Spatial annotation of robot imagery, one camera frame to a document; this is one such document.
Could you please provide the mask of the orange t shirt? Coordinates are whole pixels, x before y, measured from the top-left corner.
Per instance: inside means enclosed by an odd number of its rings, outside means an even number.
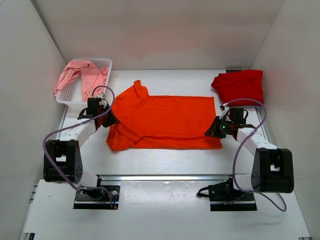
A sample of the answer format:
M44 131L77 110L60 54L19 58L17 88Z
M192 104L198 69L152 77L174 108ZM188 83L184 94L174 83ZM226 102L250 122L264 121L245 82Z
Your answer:
M218 138L205 136L216 117L213 97L149 95L136 80L115 98L112 112L118 123L109 128L106 143L114 152L222 148Z

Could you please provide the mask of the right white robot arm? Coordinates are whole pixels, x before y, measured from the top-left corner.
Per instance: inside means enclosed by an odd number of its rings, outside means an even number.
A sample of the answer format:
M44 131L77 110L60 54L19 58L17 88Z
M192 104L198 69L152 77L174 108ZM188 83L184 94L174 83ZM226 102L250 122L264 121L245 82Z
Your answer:
M221 106L221 115L216 116L206 137L224 139L232 136L240 143L232 164L231 183L224 187L224 195L236 200L244 193L284 193L294 190L293 155L287 148L270 143L252 124L247 124L248 111L239 107ZM253 156L252 170L237 174L237 159L242 148Z

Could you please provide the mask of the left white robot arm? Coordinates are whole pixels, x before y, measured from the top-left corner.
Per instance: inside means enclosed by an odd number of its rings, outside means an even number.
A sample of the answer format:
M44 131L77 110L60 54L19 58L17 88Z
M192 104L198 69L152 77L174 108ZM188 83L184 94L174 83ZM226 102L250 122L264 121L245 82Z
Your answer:
M46 182L68 183L76 191L86 190L93 199L104 195L100 177L84 170L81 147L100 127L109 128L119 122L111 107L107 100L91 97L75 124L60 130L59 139L44 139L43 178Z

